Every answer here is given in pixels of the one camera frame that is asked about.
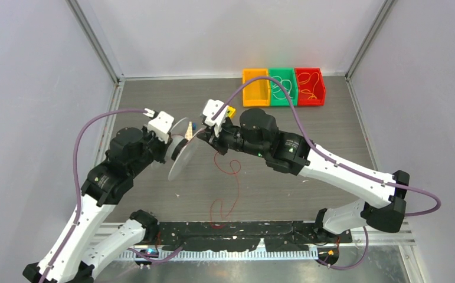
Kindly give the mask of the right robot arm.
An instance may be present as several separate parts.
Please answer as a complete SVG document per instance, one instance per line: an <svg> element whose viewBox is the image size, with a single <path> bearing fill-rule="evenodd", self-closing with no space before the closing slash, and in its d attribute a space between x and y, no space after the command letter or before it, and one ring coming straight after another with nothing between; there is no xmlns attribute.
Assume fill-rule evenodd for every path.
<svg viewBox="0 0 455 283"><path fill-rule="evenodd" d="M280 173L309 177L334 185L359 199L339 208L325 208L315 219L314 234L329 242L342 232L370 226L397 233L405 218L403 193L392 187L395 176L377 172L338 158L303 136L279 130L276 119L260 108L241 113L239 125L215 110L204 110L206 133L201 139L221 155L235 150L261 157L268 167Z"/></svg>

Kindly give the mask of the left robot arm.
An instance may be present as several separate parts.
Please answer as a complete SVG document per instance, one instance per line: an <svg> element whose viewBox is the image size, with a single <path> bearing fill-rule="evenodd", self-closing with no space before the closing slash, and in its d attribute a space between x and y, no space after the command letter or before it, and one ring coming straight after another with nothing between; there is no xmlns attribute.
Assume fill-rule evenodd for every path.
<svg viewBox="0 0 455 283"><path fill-rule="evenodd" d="M168 134L146 127L118 131L106 158L89 171L81 187L81 208L75 209L74 222L40 262L25 267L23 276L29 282L93 282L127 248L153 243L158 220L137 210L118 231L90 246L99 226L133 187L134 178L153 162L163 161L170 142Z"/></svg>

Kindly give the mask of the grey cable spool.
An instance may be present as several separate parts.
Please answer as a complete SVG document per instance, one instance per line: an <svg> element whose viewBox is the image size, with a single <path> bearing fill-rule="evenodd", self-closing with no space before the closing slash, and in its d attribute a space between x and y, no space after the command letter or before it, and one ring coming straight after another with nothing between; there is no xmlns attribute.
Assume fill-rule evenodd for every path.
<svg viewBox="0 0 455 283"><path fill-rule="evenodd" d="M189 124L190 119L184 117L171 128L171 142L165 154L165 163L171 164L168 173L169 181L173 181L178 177L198 148L198 142L194 134L189 139L186 138Z"/></svg>

